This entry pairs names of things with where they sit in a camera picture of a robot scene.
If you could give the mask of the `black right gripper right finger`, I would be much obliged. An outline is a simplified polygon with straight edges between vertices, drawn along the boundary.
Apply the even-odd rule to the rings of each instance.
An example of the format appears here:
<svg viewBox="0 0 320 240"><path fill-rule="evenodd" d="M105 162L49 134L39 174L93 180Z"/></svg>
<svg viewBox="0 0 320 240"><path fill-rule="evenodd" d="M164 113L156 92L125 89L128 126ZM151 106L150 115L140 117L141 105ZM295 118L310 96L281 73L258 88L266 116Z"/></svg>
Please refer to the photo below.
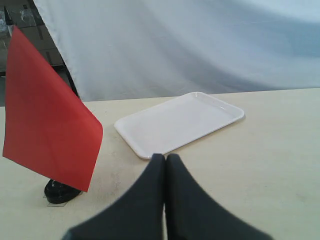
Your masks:
<svg viewBox="0 0 320 240"><path fill-rule="evenodd" d="M196 182L179 155L165 163L165 219L170 240L270 240L267 233L236 217Z"/></svg>

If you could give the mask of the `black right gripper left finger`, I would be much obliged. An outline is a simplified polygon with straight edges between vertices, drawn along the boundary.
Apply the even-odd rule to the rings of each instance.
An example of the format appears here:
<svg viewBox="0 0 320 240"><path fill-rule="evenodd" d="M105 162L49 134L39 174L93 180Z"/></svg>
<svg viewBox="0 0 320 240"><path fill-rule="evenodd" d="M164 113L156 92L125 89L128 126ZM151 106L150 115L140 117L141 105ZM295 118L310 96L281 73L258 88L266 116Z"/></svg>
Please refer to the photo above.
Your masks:
<svg viewBox="0 0 320 240"><path fill-rule="evenodd" d="M70 228L65 240L161 240L165 157L156 153L135 183L113 204Z"/></svg>

